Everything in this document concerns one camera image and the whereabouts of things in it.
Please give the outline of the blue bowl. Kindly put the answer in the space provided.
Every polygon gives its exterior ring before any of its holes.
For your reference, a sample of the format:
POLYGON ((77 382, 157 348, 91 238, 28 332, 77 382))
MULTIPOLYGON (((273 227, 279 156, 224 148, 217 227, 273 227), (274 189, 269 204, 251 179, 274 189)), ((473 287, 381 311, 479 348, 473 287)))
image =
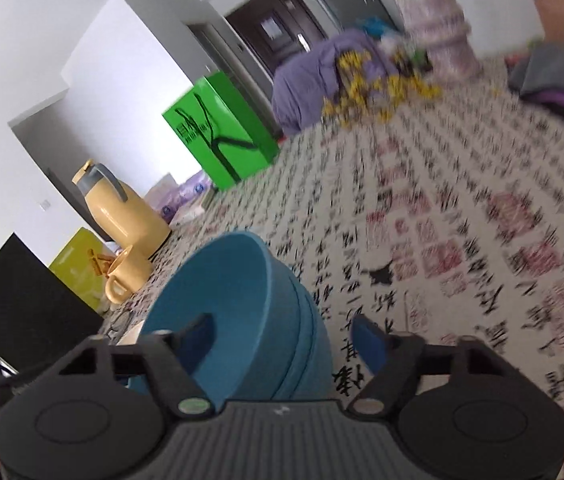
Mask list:
POLYGON ((264 325, 236 394, 241 400, 291 400, 314 340, 306 290, 283 263, 276 260, 271 269, 264 325))
POLYGON ((177 333, 203 314, 215 338, 191 376, 213 404, 291 399, 303 315, 290 270, 258 236, 220 236, 186 260, 141 333, 177 333))
POLYGON ((296 349, 274 398, 281 401, 325 399, 331 392, 332 356, 322 317, 302 284, 295 284, 300 313, 296 349))

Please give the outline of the black paper bag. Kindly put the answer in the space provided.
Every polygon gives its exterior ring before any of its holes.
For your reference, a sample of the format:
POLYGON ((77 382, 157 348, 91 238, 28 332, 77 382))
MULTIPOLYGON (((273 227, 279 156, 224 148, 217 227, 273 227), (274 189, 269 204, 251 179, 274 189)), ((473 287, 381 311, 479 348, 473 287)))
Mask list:
POLYGON ((0 358, 16 370, 54 361, 103 324, 16 236, 0 248, 0 358))

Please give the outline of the yellow mug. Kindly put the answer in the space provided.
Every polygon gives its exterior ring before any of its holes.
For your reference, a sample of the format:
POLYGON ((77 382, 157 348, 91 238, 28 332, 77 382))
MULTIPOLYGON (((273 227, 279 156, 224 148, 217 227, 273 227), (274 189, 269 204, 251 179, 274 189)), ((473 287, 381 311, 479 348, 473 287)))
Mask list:
POLYGON ((151 277, 153 265, 136 246, 125 248, 108 269, 105 295, 113 304, 123 304, 151 277))

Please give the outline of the yellow snack bag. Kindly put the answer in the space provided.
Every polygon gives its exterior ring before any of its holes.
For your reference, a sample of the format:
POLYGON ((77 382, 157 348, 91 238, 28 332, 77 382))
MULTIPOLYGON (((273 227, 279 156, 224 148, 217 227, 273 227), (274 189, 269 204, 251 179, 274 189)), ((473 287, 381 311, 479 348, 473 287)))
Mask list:
POLYGON ((108 268, 115 255, 91 231, 80 228, 51 262, 49 269, 99 314, 111 309, 105 295, 108 268))

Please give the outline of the yellow thermos jug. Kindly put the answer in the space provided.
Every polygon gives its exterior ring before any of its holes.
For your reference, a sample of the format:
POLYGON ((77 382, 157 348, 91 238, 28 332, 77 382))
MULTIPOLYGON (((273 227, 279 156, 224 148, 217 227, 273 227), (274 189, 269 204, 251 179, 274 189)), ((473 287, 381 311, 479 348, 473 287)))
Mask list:
POLYGON ((166 221, 107 166, 89 159, 72 181, 96 224, 120 248, 133 246, 152 259, 168 241, 166 221))

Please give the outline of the purple tissue packs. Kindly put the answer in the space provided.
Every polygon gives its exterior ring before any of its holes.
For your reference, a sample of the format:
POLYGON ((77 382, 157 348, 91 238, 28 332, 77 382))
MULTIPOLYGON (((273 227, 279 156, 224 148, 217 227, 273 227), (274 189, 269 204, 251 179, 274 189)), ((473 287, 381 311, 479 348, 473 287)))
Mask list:
POLYGON ((167 223, 171 222, 184 205, 196 200, 211 187, 212 179, 204 171, 194 174, 183 184, 171 186, 160 200, 160 215, 167 223))

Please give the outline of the calligraphy print tablecloth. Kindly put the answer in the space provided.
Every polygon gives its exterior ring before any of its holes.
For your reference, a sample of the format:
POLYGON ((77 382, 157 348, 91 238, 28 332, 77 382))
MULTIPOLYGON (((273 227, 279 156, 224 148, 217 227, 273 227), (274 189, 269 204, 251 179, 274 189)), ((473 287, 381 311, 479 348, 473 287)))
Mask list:
POLYGON ((389 122, 284 142, 175 232, 103 333, 140 326, 181 263, 234 230, 262 238, 314 298, 340 400, 370 377, 348 337, 360 312, 433 344, 485 341, 564 408, 564 119, 512 96, 500 61, 389 122))

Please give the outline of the green paper shopping bag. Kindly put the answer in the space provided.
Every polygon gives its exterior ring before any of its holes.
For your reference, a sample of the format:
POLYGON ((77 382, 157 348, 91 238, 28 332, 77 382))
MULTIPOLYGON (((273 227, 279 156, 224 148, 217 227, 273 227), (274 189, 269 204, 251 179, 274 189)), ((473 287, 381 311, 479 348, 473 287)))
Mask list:
POLYGON ((223 72, 199 79, 163 118, 220 191, 268 168, 279 154, 272 134, 223 72))

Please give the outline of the yellow flower branch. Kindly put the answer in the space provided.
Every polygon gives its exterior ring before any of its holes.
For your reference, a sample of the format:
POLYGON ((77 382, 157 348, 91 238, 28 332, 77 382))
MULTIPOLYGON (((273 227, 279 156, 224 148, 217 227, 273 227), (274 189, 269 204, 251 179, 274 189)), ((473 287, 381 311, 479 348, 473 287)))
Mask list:
POLYGON ((442 96, 442 87, 425 78, 432 69, 423 51, 409 54, 398 49, 389 58, 397 69, 391 75, 368 75, 371 61, 369 51, 347 51, 337 58, 338 89, 331 99, 323 99, 323 125, 351 127, 366 119, 388 122, 404 103, 442 96))

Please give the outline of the purple jacket on chair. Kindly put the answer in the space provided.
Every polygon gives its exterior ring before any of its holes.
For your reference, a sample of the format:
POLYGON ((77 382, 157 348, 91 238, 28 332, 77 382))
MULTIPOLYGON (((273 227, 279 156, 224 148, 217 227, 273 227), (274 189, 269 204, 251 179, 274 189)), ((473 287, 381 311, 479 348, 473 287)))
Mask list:
POLYGON ((376 42, 360 29, 346 29, 320 41, 310 51, 287 60, 274 74, 271 106, 284 136, 297 136, 321 122, 324 99, 333 99, 340 91, 337 59, 346 52, 370 54, 363 63, 367 80, 398 73, 376 42))

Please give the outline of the grey and purple cloths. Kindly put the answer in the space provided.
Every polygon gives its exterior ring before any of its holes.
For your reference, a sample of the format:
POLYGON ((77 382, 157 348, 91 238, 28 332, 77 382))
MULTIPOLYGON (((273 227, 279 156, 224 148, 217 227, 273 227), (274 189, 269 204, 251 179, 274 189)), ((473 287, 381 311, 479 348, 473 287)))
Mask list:
POLYGON ((564 117, 564 46, 542 42, 509 68, 509 89, 522 101, 564 117))

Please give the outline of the pink textured vase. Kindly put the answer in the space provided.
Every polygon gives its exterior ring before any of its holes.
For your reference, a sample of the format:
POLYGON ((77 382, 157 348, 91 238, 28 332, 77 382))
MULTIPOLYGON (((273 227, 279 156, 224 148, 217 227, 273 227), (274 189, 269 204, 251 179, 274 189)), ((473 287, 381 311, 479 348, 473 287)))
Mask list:
POLYGON ((457 0, 394 0, 407 36, 423 50, 439 81, 459 82, 480 72, 468 43, 471 26, 457 0))

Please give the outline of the dark wooden door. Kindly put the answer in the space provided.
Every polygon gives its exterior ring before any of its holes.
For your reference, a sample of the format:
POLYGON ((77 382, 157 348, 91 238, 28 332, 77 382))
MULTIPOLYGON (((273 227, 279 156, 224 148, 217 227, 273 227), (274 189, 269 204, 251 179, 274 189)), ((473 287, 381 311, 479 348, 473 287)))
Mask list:
POLYGON ((248 0, 227 21, 270 76, 326 38, 303 0, 248 0))

